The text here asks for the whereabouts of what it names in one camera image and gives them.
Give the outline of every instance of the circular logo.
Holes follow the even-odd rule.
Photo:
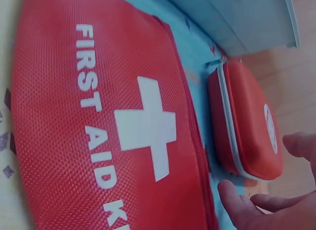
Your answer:
[[[271,141],[271,144],[272,144],[272,147],[273,147],[275,154],[277,154],[276,130],[275,130],[275,125],[273,124],[273,119],[272,119],[272,115],[271,115],[268,104],[264,105],[263,110],[265,112],[266,125],[267,125],[267,129],[268,129],[270,141]]]

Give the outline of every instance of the white cross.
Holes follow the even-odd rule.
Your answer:
[[[143,110],[115,110],[122,151],[151,147],[155,181],[169,175],[167,143],[177,139],[176,113],[164,112],[157,80],[138,76]]]

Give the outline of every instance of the zipper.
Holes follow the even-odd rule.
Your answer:
[[[218,222],[215,215],[214,201],[213,201],[211,185],[210,185],[209,177],[208,177],[208,162],[207,162],[206,154],[202,145],[202,139],[201,139],[200,132],[198,129],[198,123],[197,123],[198,121],[197,121],[196,113],[194,110],[193,101],[192,101],[190,89],[188,86],[187,78],[185,77],[185,73],[182,68],[182,63],[181,63],[181,60],[177,51],[177,47],[174,41],[174,37],[169,25],[163,23],[159,18],[157,17],[155,18],[164,27],[164,29],[166,30],[170,38],[170,42],[173,47],[173,52],[178,62],[182,84],[185,90],[186,100],[188,103],[190,133],[191,133],[194,149],[196,151],[198,174],[200,178],[203,202],[204,202],[204,207],[205,207],[205,217],[206,217],[205,219],[206,219],[207,229],[218,230],[219,227],[218,227]]]
[[[224,65],[224,63],[222,62],[218,66],[217,76],[218,76],[219,86],[220,86],[220,90],[221,90],[222,104],[223,104],[223,110],[224,110],[225,121],[226,121],[226,128],[227,128],[229,145],[231,148],[234,165],[235,165],[235,167],[240,175],[247,177],[247,178],[250,178],[250,179],[253,179],[253,180],[257,180],[257,181],[264,181],[263,179],[260,179],[258,177],[252,176],[249,173],[247,173],[242,166],[242,162],[241,162],[240,155],[239,155],[239,149],[238,149],[238,143],[237,143],[237,138],[236,138],[233,114],[232,114],[232,109],[231,109],[231,103],[229,101],[229,95],[228,95],[223,65]]]

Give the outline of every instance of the white zipper trim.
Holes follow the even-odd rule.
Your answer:
[[[250,178],[253,180],[257,180],[257,181],[266,181],[264,179],[250,175],[249,173],[247,173],[244,170],[244,168],[242,166],[242,162],[241,162],[241,159],[239,156],[233,114],[232,114],[232,109],[231,109],[231,103],[229,101],[229,95],[228,95],[228,91],[227,91],[227,85],[226,85],[226,80],[225,80],[223,64],[224,63],[221,63],[218,66],[217,75],[218,75],[219,86],[220,86],[220,90],[221,90],[223,110],[224,110],[224,114],[225,114],[225,121],[226,121],[227,133],[228,133],[228,138],[229,138],[229,145],[231,148],[232,157],[233,157],[235,167],[236,167],[237,171],[239,172],[239,174],[244,176],[244,177],[247,177],[247,178]]]

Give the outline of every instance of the red zipper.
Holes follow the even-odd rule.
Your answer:
[[[218,222],[215,215],[214,210],[214,201],[212,196],[212,191],[210,187],[209,177],[208,177],[208,162],[206,158],[206,154],[202,145],[202,139],[200,136],[199,128],[198,128],[198,121],[197,116],[194,110],[193,101],[191,97],[191,93],[189,90],[188,82],[185,77],[185,73],[182,67],[182,63],[177,51],[177,47],[174,41],[173,33],[166,23],[162,22],[159,18],[155,17],[160,24],[164,27],[167,34],[169,35],[170,41],[173,46],[174,54],[177,58],[179,70],[180,70],[180,76],[182,79],[182,83],[184,86],[184,90],[186,93],[186,99],[188,102],[188,111],[189,111],[189,125],[190,125],[190,132],[191,137],[193,141],[193,145],[196,151],[196,157],[197,157],[197,164],[198,164],[198,171],[199,171],[199,177],[200,177],[200,183],[202,188],[202,195],[204,200],[204,206],[205,206],[205,214],[206,214],[206,222],[207,222],[207,229],[209,230],[218,230]]]

